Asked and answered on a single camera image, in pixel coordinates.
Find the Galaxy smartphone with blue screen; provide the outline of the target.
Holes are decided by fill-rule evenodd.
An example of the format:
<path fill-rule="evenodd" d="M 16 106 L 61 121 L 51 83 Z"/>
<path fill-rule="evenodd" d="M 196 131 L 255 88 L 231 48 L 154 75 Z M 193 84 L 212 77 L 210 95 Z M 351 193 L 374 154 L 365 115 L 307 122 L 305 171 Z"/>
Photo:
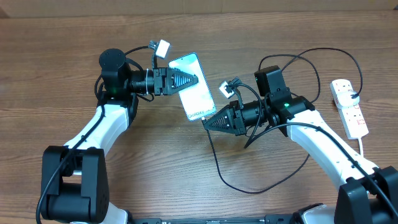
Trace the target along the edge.
<path fill-rule="evenodd" d="M 179 91 L 179 96 L 189 121 L 201 119 L 216 112 L 216 105 L 208 88 L 198 55 L 190 53 L 169 62 L 170 68 L 195 75 L 198 83 Z"/>

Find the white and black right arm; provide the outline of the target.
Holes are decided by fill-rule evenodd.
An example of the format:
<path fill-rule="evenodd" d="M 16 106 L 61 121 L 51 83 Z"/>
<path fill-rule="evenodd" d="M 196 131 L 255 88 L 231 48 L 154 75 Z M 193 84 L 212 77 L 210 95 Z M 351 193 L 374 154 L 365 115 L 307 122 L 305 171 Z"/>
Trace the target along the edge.
<path fill-rule="evenodd" d="M 265 223 L 397 223 L 397 170 L 379 168 L 342 140 L 303 96 L 292 97 L 278 66 L 254 74 L 257 100 L 230 102 L 210 119 L 207 131 L 246 134 L 247 127 L 268 123 L 303 147 L 338 190 L 334 207 L 316 203 L 291 215 L 267 215 Z"/>

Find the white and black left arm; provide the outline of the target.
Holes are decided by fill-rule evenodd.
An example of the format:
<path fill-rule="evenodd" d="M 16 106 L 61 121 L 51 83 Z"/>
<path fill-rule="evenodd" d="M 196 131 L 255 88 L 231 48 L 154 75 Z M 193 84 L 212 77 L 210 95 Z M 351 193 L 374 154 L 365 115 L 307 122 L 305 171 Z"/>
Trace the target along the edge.
<path fill-rule="evenodd" d="M 129 211 L 110 202 L 105 157 L 130 127 L 140 99 L 152 101 L 198 83 L 197 75 L 177 68 L 144 70 L 119 49 L 105 50 L 99 65 L 95 115 L 73 139 L 43 153 L 37 223 L 134 223 Z"/>

